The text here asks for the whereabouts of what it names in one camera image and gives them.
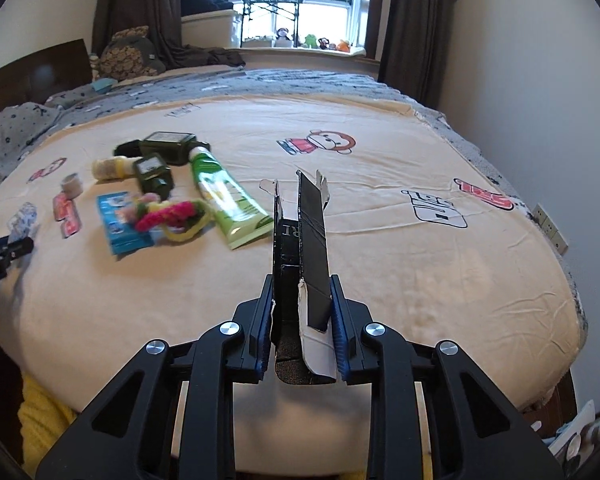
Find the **small tape roll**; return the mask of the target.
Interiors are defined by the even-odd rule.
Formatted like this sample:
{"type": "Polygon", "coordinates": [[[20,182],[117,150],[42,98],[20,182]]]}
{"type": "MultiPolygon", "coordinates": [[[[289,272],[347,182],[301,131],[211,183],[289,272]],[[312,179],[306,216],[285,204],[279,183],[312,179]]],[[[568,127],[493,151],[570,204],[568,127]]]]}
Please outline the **small tape roll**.
{"type": "Polygon", "coordinates": [[[60,188],[67,200],[74,200],[83,193],[83,183],[76,172],[64,177],[60,182],[60,188]]]}

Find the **grey patterned blanket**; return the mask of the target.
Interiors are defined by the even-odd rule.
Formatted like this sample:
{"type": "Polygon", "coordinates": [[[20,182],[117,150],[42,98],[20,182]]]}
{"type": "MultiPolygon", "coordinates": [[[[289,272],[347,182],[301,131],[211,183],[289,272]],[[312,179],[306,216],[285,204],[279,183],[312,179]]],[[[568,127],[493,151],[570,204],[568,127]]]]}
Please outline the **grey patterned blanket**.
{"type": "Polygon", "coordinates": [[[157,77],[140,77],[115,84],[84,84],[61,91],[41,104],[30,99],[0,110],[0,185],[38,145],[63,128],[83,125],[97,118],[204,96],[238,94],[329,94],[396,101],[413,105],[416,115],[449,140],[468,162],[506,194],[516,195],[512,185],[488,162],[480,150],[446,122],[445,114],[420,104],[399,90],[362,74],[295,68],[237,68],[209,66],[170,70],[157,77]]]}

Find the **blue packet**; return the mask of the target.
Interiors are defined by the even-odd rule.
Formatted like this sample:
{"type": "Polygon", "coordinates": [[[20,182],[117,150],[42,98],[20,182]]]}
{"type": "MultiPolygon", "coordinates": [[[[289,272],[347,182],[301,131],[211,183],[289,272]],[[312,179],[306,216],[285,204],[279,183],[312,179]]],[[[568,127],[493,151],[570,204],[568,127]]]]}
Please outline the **blue packet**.
{"type": "Polygon", "coordinates": [[[132,204],[129,192],[102,194],[96,200],[110,252],[122,257],[155,245],[149,232],[138,232],[124,218],[123,209],[132,204]]]}

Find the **yellow fleece blanket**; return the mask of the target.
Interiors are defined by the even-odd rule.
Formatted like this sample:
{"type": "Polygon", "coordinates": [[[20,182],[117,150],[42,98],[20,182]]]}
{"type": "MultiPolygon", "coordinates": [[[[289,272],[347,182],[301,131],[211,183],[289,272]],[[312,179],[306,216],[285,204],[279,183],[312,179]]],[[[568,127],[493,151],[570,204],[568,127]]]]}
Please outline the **yellow fleece blanket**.
{"type": "Polygon", "coordinates": [[[22,435],[22,468],[34,478],[38,465],[76,420],[76,411],[60,402],[33,376],[22,373],[22,402],[18,410],[22,435]]]}

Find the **yellow cream bottle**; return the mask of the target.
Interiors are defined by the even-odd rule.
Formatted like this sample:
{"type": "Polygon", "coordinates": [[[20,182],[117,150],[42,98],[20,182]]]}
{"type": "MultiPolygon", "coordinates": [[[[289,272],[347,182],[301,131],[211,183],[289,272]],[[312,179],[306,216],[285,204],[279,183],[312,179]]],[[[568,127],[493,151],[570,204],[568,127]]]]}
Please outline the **yellow cream bottle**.
{"type": "Polygon", "coordinates": [[[98,182],[125,180],[134,176],[138,157],[112,156],[92,162],[92,175],[98,182]]]}

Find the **beige cartoon bed sheet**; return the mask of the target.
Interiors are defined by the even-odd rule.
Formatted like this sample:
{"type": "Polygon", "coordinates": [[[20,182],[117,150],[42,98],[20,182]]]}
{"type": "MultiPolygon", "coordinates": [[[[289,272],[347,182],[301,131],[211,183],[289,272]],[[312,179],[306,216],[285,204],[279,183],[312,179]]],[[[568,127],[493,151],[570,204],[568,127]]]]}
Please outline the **beige cartoon bed sheet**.
{"type": "Polygon", "coordinates": [[[414,107],[152,104],[0,183],[0,344],[76,419],[39,479],[560,479],[581,343],[530,212],[414,107]]]}

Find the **dark green box bottle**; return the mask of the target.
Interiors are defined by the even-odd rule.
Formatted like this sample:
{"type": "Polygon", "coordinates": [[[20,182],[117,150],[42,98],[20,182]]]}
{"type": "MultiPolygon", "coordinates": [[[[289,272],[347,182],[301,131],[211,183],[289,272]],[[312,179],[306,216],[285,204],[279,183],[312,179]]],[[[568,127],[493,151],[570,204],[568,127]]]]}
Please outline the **dark green box bottle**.
{"type": "Polygon", "coordinates": [[[167,200],[174,188],[170,167],[159,154],[150,154],[133,162],[134,176],[144,194],[154,193],[167,200]]]}

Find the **dark wooden headboard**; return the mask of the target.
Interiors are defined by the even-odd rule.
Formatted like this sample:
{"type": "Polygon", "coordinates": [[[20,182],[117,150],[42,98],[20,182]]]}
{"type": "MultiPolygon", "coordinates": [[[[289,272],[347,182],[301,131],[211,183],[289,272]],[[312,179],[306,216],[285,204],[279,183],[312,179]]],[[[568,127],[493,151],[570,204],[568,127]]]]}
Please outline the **dark wooden headboard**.
{"type": "Polygon", "coordinates": [[[39,50],[0,68],[0,112],[27,102],[43,104],[53,94],[91,81],[83,39],[39,50]]]}

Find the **green white tube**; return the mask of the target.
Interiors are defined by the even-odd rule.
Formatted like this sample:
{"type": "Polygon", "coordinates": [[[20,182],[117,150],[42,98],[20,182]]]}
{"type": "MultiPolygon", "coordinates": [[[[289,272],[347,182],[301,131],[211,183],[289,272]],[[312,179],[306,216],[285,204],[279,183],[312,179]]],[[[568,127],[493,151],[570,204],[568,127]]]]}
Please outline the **green white tube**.
{"type": "Polygon", "coordinates": [[[189,167],[202,198],[211,207],[230,249],[270,234],[273,218],[202,146],[189,152],[189,167]]]}

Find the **brown patterned pillow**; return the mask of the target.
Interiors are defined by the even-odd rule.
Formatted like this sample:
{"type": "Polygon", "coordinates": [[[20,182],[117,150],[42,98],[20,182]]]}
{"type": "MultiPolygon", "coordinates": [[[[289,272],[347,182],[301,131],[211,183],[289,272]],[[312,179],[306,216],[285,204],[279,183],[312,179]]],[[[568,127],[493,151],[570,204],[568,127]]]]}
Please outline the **brown patterned pillow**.
{"type": "Polygon", "coordinates": [[[99,55],[96,64],[99,76],[122,81],[164,73],[166,66],[158,57],[148,32],[148,26],[115,32],[99,55]]]}

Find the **left dark curtain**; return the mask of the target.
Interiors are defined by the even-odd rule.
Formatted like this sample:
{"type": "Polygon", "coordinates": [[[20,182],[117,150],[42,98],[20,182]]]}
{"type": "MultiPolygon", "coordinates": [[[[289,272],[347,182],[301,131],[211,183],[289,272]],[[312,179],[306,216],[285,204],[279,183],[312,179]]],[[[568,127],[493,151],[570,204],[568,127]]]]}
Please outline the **left dark curtain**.
{"type": "Polygon", "coordinates": [[[158,59],[169,70],[245,64],[240,54],[233,50],[183,44],[181,0],[97,0],[92,51],[102,54],[116,32],[137,26],[148,28],[148,39],[156,48],[158,59]]]}

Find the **dark curtain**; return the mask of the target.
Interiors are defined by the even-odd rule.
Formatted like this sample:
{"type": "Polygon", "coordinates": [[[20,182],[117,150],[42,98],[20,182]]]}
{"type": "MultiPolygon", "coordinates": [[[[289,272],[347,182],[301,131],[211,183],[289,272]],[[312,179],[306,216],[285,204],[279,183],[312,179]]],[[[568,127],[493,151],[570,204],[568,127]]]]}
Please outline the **dark curtain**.
{"type": "Polygon", "coordinates": [[[233,50],[183,44],[181,0],[97,0],[92,51],[102,54],[116,32],[137,26],[148,28],[148,39],[156,48],[158,59],[169,70],[245,64],[240,54],[233,50]]]}
{"type": "Polygon", "coordinates": [[[452,0],[370,0],[365,50],[378,80],[436,108],[452,25],[452,0]]]}

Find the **white storage box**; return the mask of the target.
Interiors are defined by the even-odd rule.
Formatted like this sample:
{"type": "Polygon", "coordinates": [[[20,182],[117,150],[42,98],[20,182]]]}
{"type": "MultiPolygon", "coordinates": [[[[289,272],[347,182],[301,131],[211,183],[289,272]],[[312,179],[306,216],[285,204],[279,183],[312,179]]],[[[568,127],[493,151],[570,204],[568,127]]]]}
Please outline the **white storage box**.
{"type": "Polygon", "coordinates": [[[240,47],[242,16],[235,10],[219,10],[183,16],[182,43],[200,48],[240,47]]]}

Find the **right dark curtain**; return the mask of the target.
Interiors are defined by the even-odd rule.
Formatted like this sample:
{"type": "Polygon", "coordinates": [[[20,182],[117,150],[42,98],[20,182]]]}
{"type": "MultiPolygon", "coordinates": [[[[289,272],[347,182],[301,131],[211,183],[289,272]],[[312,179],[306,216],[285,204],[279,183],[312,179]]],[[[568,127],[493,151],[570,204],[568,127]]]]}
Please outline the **right dark curtain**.
{"type": "Polygon", "coordinates": [[[452,25],[452,0],[370,0],[365,50],[378,80],[436,108],[452,25]]]}

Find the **wall power socket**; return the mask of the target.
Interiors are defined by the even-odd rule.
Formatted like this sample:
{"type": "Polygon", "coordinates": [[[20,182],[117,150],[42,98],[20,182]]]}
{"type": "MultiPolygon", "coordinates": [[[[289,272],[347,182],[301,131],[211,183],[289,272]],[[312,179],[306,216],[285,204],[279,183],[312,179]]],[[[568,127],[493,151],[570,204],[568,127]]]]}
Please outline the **wall power socket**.
{"type": "Polygon", "coordinates": [[[559,231],[555,222],[550,218],[548,213],[540,204],[536,204],[532,209],[532,217],[540,227],[541,231],[552,243],[556,252],[558,252],[558,254],[561,256],[565,255],[568,250],[568,242],[562,235],[562,232],[559,231]]]}

